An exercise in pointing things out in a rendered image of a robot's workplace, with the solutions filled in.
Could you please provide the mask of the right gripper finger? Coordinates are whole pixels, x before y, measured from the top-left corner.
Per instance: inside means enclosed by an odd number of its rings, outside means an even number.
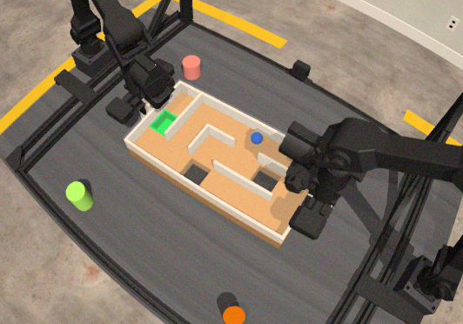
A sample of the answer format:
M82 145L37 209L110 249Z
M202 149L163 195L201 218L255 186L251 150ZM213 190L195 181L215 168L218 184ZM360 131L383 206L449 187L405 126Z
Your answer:
M141 104L137 109L134 109L134 108L133 108L134 111L141 111L143 114L145 114L145 113L146 113L146 109L145 109L145 107L144 107L145 104L146 104L146 103L145 103L144 101L142 101L142 104ZM143 106L143 107L142 107L142 106Z

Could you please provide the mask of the orange cylinder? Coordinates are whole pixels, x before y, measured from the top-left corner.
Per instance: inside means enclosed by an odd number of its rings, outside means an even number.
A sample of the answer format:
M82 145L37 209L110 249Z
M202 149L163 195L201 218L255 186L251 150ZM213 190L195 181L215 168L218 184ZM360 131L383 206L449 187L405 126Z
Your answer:
M223 314L225 324L242 324L245 312L240 307L228 307Z

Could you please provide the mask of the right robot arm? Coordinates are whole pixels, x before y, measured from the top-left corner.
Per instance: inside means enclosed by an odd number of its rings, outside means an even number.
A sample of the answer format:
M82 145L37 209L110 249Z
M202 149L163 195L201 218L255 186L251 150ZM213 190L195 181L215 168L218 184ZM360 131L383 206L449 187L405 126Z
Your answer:
M139 99L144 98L153 108L159 109L175 91L175 82L150 58L149 51L155 48L148 30L118 0L91 1L103 19L104 40L121 72L136 82ZM70 35L77 45L81 45L78 52L91 59L104 48L97 39L98 32L101 32L100 18L91 11L89 0L71 0L71 4L74 15L70 21ZM143 44L136 44L142 39Z

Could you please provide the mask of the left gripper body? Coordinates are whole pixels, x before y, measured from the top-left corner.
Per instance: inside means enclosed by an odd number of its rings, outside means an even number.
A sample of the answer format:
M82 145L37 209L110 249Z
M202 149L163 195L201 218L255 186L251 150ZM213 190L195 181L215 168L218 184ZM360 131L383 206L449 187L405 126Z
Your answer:
M342 195L346 186L340 189L325 186L319 178L319 172L312 183L316 185L315 195L307 205L308 208L298 206L289 221L289 227L311 240L316 240L327 223L324 216L336 205L339 199L337 196Z

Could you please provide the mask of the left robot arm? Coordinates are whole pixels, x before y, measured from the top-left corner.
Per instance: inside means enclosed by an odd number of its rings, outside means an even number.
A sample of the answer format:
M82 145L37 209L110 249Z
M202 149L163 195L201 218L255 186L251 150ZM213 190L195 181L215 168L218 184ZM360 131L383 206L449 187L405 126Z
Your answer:
M318 172L325 186L340 189L350 178L362 182L376 168L451 182L463 193L463 145L389 134L359 118L329 125L323 136L293 121L278 151L292 159L285 188L297 194L308 189L315 195L312 182ZM443 244L433 267L424 266L413 288L431 302L453 301L462 275L463 235L454 247Z

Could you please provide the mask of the salmon pink cylinder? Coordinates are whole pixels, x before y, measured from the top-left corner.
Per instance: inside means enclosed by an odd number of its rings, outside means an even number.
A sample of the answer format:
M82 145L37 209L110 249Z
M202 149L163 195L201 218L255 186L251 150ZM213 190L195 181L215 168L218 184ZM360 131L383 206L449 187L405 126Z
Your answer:
M183 70L186 79L195 80L200 77L200 59L196 56L188 56L183 60Z

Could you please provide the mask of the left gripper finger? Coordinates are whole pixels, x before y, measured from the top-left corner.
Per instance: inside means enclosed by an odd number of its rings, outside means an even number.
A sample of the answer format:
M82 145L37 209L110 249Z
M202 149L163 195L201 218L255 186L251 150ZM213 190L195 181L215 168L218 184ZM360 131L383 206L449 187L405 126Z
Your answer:
M307 207L307 205L308 205L308 203L310 202L311 198L312 198L311 196L306 195L306 196L305 196L305 199L303 200L303 202L302 202L301 205ZM331 210L329 211L329 213L328 213L326 216L324 216L325 219L328 219L328 218L329 218L330 214L332 213L332 210L333 210L333 209L331 208Z

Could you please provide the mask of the lime green cylinder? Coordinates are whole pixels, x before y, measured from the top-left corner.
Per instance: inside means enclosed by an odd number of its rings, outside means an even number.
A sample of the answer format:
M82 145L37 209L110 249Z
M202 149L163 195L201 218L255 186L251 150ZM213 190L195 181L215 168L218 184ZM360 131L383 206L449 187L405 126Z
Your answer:
M80 182L69 184L66 189L66 196L80 211L87 211L93 205L93 197Z

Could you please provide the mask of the wooden maze board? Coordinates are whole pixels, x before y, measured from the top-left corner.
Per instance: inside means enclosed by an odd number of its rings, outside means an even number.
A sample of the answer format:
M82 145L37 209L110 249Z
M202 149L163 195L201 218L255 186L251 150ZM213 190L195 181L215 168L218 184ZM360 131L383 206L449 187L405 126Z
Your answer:
M308 189L285 188L286 133L179 79L123 137L130 154L227 219L280 248Z

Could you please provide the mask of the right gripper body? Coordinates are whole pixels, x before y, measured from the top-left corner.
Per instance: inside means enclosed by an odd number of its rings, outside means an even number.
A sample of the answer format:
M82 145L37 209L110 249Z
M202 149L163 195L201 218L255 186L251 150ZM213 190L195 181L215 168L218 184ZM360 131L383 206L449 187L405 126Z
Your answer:
M162 67L168 75L173 76L175 74L174 67L172 64L165 62L162 59L156 58L154 60L160 67ZM134 114L134 109L137 109L141 104L142 100L137 97L137 84L132 80L131 77L126 77L122 72L119 73L120 77L124 79L124 88L128 90L128 93L121 98L115 97L106 107L107 114L117 120L120 124L126 124ZM134 109L133 109L134 108Z

